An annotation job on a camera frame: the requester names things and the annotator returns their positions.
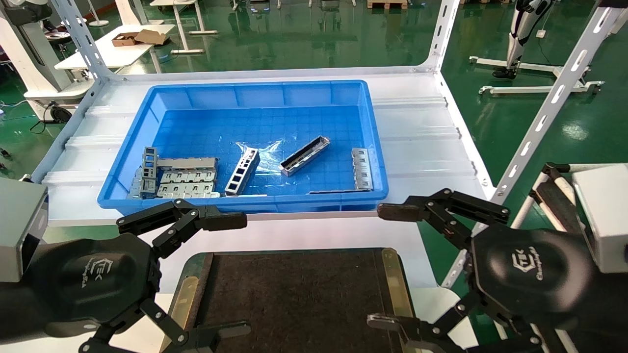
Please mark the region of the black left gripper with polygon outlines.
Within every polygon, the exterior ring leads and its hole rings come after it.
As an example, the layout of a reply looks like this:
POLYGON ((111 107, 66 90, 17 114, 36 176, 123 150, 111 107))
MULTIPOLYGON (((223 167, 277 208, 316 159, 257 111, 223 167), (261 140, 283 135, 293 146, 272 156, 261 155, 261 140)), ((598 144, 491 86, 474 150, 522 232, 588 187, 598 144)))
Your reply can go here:
POLYGON ((155 299, 160 277, 154 250, 132 234, 40 245, 22 279, 1 284, 1 343, 100 326, 123 333, 144 316, 140 304, 155 299))

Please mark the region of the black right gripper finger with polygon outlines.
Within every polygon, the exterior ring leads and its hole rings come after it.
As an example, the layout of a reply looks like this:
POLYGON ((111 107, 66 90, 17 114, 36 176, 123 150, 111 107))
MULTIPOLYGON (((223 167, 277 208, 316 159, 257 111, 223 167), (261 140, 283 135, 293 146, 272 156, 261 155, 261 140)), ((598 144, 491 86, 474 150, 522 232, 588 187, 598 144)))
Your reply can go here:
POLYGON ((498 204, 444 188, 429 196, 409 196, 404 203, 380 203, 377 206, 380 219, 406 223, 425 221, 459 250, 471 246, 471 228, 455 218, 485 225, 507 224, 511 211, 498 204))

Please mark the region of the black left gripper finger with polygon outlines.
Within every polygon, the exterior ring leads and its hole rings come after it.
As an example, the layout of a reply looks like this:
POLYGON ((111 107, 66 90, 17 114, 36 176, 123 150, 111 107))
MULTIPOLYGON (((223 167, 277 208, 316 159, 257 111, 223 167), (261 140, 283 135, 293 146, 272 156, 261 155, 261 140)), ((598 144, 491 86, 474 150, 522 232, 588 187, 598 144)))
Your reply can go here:
MULTIPOLYGON (((170 339, 164 353, 215 353, 222 339, 247 335, 251 331, 247 320, 184 330, 153 299, 142 301, 139 309, 170 339)), ((109 344, 118 327, 101 325, 93 337, 81 344, 79 353, 130 353, 109 344)))
POLYGON ((152 249, 157 257, 166 259, 200 230, 221 231, 247 227, 247 215, 242 212, 220 212, 217 206, 196 206, 184 199, 152 206, 117 220, 121 234, 139 236, 167 226, 153 239, 152 249))

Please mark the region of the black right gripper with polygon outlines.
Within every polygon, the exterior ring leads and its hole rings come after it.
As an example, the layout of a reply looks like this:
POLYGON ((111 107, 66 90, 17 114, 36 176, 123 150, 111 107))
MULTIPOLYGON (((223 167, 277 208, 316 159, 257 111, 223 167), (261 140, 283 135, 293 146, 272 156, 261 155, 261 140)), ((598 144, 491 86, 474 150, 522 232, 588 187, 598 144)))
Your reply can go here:
POLYGON ((531 329, 565 331, 581 353, 627 351, 627 275, 603 273, 583 236, 554 229, 487 228, 470 241, 475 283, 435 323, 370 314, 370 327, 394 330, 406 346, 433 353, 541 353, 531 329), (517 337, 463 349, 449 338, 480 308, 517 337))

